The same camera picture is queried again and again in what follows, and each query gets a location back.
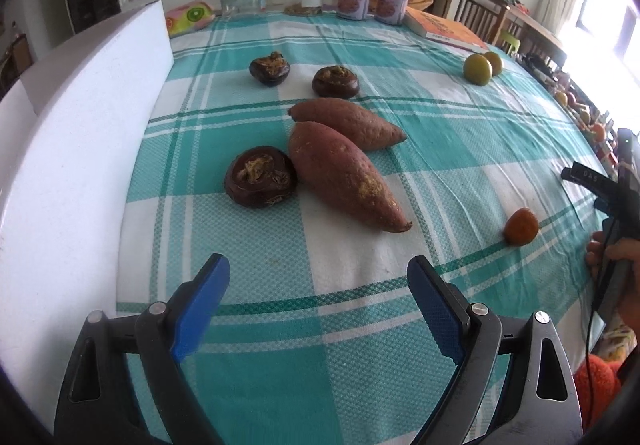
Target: screw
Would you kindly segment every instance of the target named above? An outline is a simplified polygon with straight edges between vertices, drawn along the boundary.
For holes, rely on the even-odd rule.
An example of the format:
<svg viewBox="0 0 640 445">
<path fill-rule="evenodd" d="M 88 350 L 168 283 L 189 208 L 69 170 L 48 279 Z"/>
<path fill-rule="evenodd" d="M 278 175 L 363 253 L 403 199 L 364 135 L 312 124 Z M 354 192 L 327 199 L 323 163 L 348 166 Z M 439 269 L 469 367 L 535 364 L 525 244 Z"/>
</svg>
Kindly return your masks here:
<svg viewBox="0 0 640 445">
<path fill-rule="evenodd" d="M 486 315 L 489 313 L 489 308 L 481 302 L 476 302 L 475 304 L 471 304 L 471 311 L 476 315 Z"/>
<path fill-rule="evenodd" d="M 546 324 L 551 320 L 549 315 L 543 311 L 536 311 L 536 320 L 540 322 L 540 324 Z"/>
<path fill-rule="evenodd" d="M 166 304 L 164 302 L 154 302 L 149 306 L 149 313 L 152 315 L 164 313 L 164 310 L 166 310 Z"/>
<path fill-rule="evenodd" d="M 89 324 L 95 324 L 96 322 L 100 322 L 101 319 L 102 319 L 102 312 L 100 310 L 94 310 L 91 313 L 89 313 L 86 317 L 86 321 L 89 322 Z"/>
</svg>

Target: orange book cover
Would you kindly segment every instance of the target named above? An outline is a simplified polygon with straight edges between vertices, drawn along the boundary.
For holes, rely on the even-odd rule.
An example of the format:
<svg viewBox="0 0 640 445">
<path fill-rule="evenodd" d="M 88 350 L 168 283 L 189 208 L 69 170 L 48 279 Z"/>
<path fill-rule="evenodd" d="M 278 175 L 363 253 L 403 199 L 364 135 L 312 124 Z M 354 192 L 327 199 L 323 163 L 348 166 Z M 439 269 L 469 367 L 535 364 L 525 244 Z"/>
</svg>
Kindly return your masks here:
<svg viewBox="0 0 640 445">
<path fill-rule="evenodd" d="M 471 51 L 477 51 L 478 48 L 484 51 L 488 50 L 484 41 L 460 22 L 407 8 L 404 14 L 404 24 L 421 37 L 436 42 Z"/>
</svg>

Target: teal plaid tablecloth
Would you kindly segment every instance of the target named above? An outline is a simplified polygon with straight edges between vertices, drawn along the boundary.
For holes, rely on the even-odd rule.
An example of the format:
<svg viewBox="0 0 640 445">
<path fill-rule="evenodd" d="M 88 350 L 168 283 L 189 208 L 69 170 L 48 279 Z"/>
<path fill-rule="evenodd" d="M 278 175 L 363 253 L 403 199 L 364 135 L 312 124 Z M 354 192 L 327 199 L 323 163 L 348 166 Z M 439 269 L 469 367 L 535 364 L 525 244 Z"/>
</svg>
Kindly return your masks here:
<svg viewBox="0 0 640 445">
<path fill-rule="evenodd" d="M 172 46 L 175 64 L 129 187 L 118 310 L 167 299 L 212 252 L 229 258 L 223 306 L 182 364 L 229 445 L 409 443 L 454 370 L 406 287 L 414 255 L 504 315 L 543 309 L 558 321 L 585 289 L 584 245 L 599 220 L 591 196 L 559 173 L 574 159 L 598 163 L 511 60 L 488 86 L 472 86 L 462 78 L 468 52 L 332 14 L 216 20 Z M 274 50 L 291 72 L 266 88 L 248 66 Z M 287 109 L 313 97 L 314 73 L 336 63 L 360 79 L 354 101 L 408 135 L 369 155 L 414 221 L 405 234 L 369 230 L 305 187 L 266 210 L 224 193 L 240 152 L 286 150 Z M 540 234 L 505 247 L 502 228 L 521 206 L 537 214 Z M 149 425 L 162 435 L 140 363 L 130 367 Z M 500 375 L 504 362 L 495 381 Z"/>
</svg>

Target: green stool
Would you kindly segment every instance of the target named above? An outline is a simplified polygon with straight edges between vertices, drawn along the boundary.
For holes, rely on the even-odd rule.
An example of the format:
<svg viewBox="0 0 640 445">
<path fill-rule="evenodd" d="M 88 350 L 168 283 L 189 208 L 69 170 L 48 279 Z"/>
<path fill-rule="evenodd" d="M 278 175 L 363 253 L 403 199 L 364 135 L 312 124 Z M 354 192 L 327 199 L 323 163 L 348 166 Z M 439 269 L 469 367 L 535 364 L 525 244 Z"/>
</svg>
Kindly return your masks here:
<svg viewBox="0 0 640 445">
<path fill-rule="evenodd" d="M 507 30 L 502 30 L 498 38 L 507 44 L 507 55 L 511 56 L 511 54 L 516 54 L 520 49 L 520 41 Z"/>
</svg>

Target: pillow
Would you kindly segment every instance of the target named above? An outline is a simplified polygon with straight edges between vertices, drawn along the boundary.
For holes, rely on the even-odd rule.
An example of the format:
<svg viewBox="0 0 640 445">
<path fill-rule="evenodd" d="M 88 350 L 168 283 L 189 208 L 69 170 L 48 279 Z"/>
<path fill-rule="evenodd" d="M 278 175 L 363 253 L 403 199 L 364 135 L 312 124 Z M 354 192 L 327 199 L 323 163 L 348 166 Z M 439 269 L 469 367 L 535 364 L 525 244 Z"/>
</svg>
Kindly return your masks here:
<svg viewBox="0 0 640 445">
<path fill-rule="evenodd" d="M 213 10 L 202 1 L 195 0 L 184 6 L 178 6 L 164 14 L 169 37 L 190 33 L 204 28 L 215 19 Z"/>
</svg>

